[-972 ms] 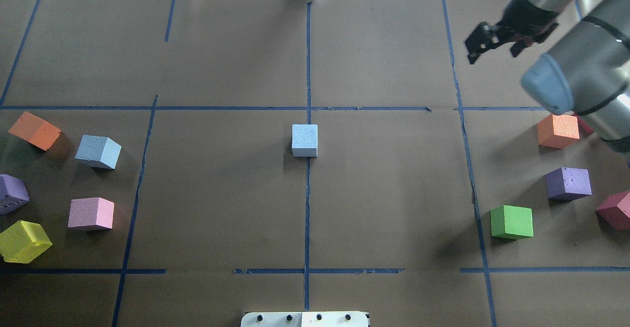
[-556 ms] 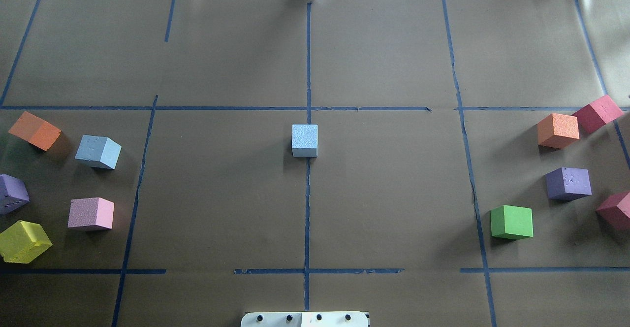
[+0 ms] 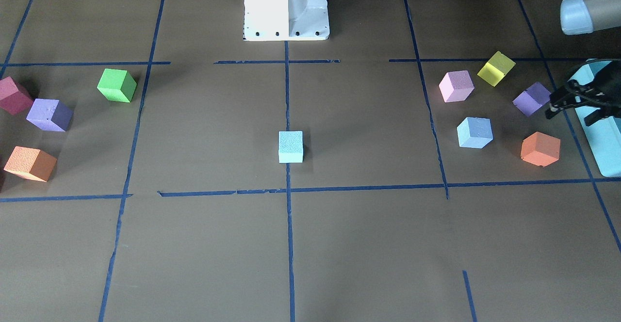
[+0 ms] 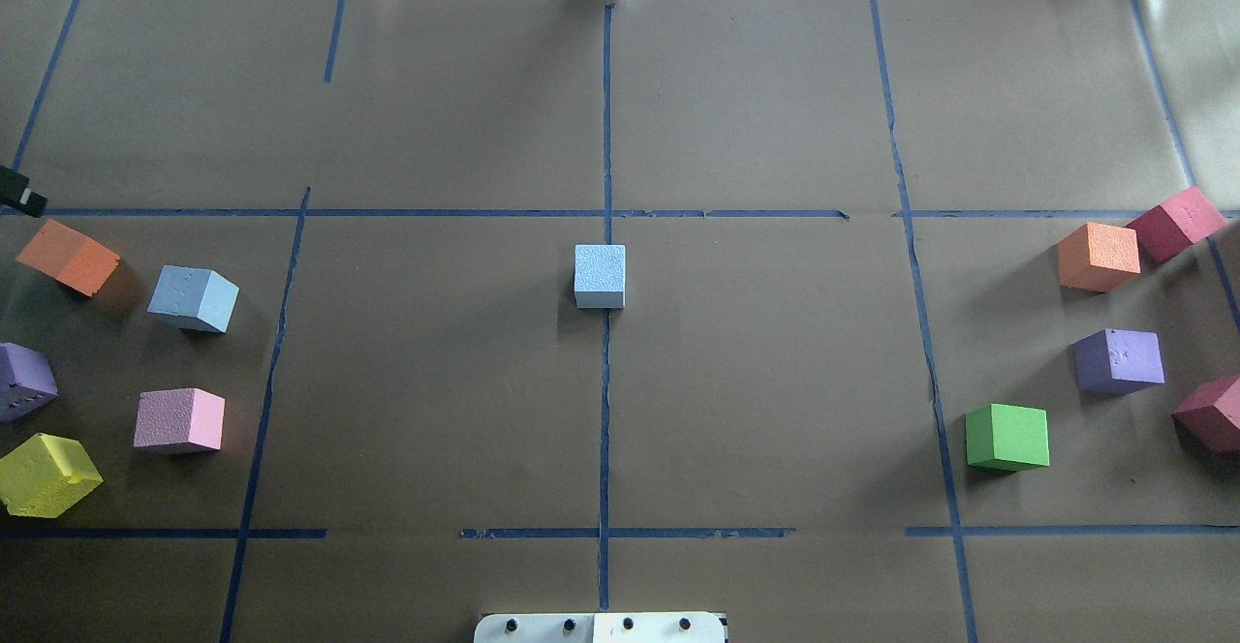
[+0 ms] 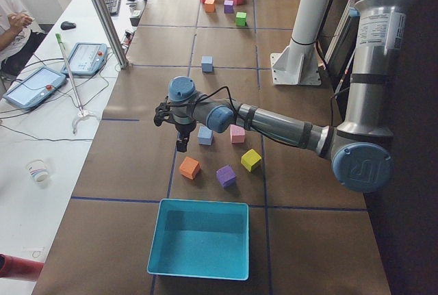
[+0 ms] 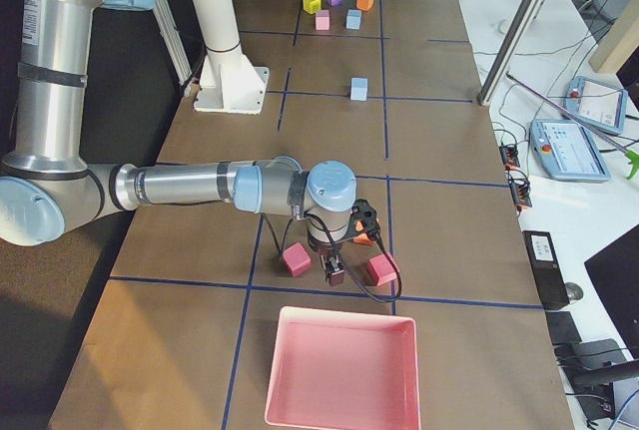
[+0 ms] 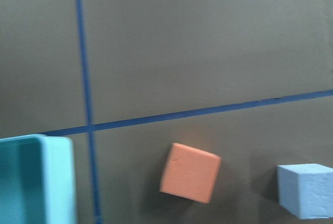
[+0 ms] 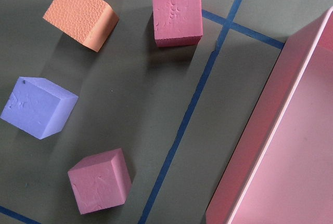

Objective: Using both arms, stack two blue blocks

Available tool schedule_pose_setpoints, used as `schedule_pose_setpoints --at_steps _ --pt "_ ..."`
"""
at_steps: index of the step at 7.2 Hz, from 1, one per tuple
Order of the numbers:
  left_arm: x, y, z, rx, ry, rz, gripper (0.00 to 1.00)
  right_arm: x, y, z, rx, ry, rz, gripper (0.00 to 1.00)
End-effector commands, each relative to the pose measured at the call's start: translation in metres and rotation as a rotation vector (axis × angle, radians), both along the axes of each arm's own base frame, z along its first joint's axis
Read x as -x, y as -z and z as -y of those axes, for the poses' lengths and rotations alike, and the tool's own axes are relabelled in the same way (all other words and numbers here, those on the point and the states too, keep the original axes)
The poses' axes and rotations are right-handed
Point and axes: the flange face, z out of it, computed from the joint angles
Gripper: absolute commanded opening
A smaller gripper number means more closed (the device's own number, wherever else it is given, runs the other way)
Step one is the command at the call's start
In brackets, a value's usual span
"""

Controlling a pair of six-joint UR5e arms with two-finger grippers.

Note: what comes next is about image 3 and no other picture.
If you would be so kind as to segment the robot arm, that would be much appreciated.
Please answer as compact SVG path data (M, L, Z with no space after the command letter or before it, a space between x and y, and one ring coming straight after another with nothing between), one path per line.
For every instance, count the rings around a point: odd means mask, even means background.
M560 6L561 29L566 35L590 34L620 26L621 0L563 0ZM583 66L604 63L594 78L585 84L573 76ZM546 119L561 111L581 106L595 108L583 119L586 126L610 117L620 117L621 63L619 58L594 59L573 67L565 84L550 94Z

